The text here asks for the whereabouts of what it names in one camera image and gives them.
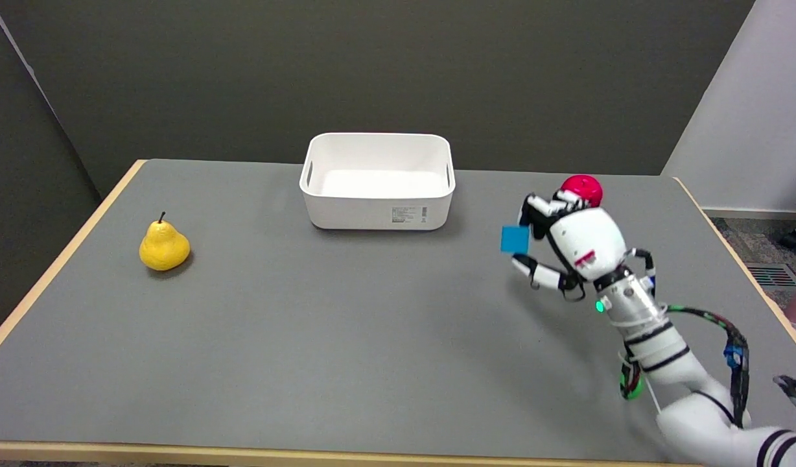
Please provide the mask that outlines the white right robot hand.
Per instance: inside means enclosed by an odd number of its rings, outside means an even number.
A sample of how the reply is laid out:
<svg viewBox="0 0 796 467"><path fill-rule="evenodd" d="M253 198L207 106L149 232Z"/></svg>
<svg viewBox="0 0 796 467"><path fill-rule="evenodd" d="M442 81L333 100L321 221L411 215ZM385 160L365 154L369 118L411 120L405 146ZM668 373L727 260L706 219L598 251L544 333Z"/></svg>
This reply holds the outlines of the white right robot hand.
<svg viewBox="0 0 796 467"><path fill-rule="evenodd" d="M618 269L628 250L614 219L570 190L557 190L549 200L526 195L519 226L535 240L545 239L562 265L553 268L525 252L511 255L514 269L528 277L532 289L562 294L582 289Z"/></svg>

